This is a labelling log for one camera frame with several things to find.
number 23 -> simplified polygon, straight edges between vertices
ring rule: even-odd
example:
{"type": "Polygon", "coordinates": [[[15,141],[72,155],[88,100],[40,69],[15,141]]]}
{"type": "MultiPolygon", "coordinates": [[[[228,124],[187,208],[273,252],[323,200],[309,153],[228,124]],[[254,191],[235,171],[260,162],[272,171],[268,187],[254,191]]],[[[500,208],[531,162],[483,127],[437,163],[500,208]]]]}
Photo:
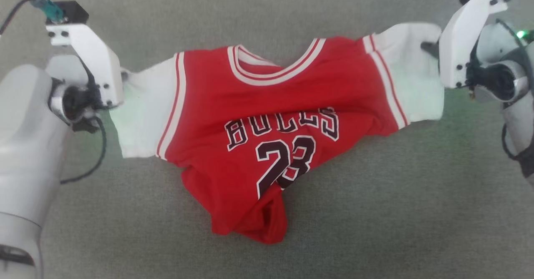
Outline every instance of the number 23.
{"type": "Polygon", "coordinates": [[[312,136],[296,136],[292,143],[293,151],[283,140],[262,142],[256,146],[256,157],[258,161],[268,161],[271,154],[276,154],[278,158],[263,174],[257,182],[258,199],[267,192],[269,187],[277,182],[282,188],[288,188],[295,179],[310,170],[310,163],[315,154],[315,139],[312,136]],[[297,152],[302,150],[302,154],[297,156],[297,152]],[[295,171],[293,176],[288,174],[288,170],[295,171]]]}

teal connector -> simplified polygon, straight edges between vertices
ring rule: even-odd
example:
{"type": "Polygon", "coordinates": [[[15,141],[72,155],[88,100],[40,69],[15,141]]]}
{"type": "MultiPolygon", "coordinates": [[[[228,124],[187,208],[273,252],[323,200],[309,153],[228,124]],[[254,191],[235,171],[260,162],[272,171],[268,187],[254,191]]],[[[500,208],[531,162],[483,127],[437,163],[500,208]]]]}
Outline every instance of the teal connector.
{"type": "Polygon", "coordinates": [[[33,0],[30,3],[33,7],[41,9],[53,23],[60,24],[65,22],[63,10],[54,2],[50,0],[33,0]]]}

gray fabric surface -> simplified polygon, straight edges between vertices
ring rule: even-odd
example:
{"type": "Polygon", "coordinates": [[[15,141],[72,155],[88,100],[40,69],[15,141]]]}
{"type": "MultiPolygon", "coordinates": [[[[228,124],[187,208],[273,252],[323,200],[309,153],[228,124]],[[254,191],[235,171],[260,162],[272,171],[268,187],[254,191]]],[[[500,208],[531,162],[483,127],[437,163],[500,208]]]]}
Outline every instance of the gray fabric surface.
{"type": "MultiPolygon", "coordinates": [[[[4,17],[17,0],[0,0],[4,17]]],[[[444,26],[458,0],[77,0],[122,66],[243,43],[289,65],[314,37],[358,38],[403,21],[444,26]]],[[[534,0],[503,15],[534,28],[534,0]]],[[[22,9],[0,41],[0,77],[45,66],[42,15],[22,9]]],[[[121,158],[113,124],[92,178],[62,187],[42,237],[48,278],[534,277],[534,192],[500,146],[498,104],[448,91],[442,121],[365,138],[284,192],[286,239],[216,236],[208,213],[158,159],[121,158]]],[[[98,135],[78,134],[65,177],[87,170],[98,135]]]]}

jersey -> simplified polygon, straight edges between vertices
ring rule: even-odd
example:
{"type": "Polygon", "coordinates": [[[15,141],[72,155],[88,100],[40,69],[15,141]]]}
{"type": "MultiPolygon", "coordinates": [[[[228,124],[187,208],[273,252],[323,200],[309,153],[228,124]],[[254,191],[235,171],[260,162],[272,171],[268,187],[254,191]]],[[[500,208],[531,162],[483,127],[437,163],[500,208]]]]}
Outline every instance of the jersey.
{"type": "Polygon", "coordinates": [[[178,53],[125,83],[127,102],[112,112],[123,155],[185,168],[214,233],[280,242],[282,191],[302,175],[363,136],[441,117],[437,62],[419,49],[440,30],[421,26],[317,38],[287,68],[242,45],[178,53]]]}

white striped trim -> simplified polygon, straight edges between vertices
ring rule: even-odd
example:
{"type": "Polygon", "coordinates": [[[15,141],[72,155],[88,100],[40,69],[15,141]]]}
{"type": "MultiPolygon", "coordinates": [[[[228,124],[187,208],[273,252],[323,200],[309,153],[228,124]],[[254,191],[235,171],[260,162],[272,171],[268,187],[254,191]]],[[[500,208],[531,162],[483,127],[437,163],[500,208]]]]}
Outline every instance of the white striped trim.
{"type": "Polygon", "coordinates": [[[364,47],[365,47],[365,53],[371,53],[374,51],[373,48],[373,42],[370,40],[370,36],[366,36],[363,38],[364,41],[364,47]]]}
{"type": "Polygon", "coordinates": [[[184,66],[184,52],[180,53],[178,55],[178,84],[179,84],[179,91],[176,95],[178,98],[176,100],[176,106],[174,109],[174,113],[170,116],[170,124],[166,131],[165,136],[163,137],[163,141],[161,143],[160,151],[158,153],[159,157],[163,160],[166,159],[166,151],[170,145],[170,142],[172,141],[172,138],[176,134],[176,129],[178,128],[178,123],[180,121],[181,111],[184,108],[184,102],[185,102],[185,89],[186,89],[186,79],[185,79],[185,66],[184,66]]]}
{"type": "Polygon", "coordinates": [[[380,77],[382,78],[382,83],[384,83],[385,95],[388,100],[389,108],[391,109],[391,113],[393,113],[393,117],[395,118],[395,121],[397,122],[397,125],[400,130],[406,127],[406,123],[404,123],[402,112],[400,111],[400,108],[399,106],[397,106],[397,102],[395,101],[395,96],[393,95],[394,87],[391,86],[391,81],[389,80],[388,72],[385,68],[385,65],[382,63],[382,59],[380,59],[380,56],[377,52],[372,52],[370,56],[373,58],[374,63],[376,64],[376,68],[378,69],[380,73],[380,77]]]}
{"type": "Polygon", "coordinates": [[[325,39],[314,39],[306,53],[302,55],[299,60],[293,63],[290,67],[274,74],[254,74],[243,70],[236,59],[239,55],[239,50],[241,49],[240,46],[228,47],[229,63],[234,76],[243,83],[255,86],[275,85],[293,78],[310,66],[321,52],[324,43],[325,39]]]}

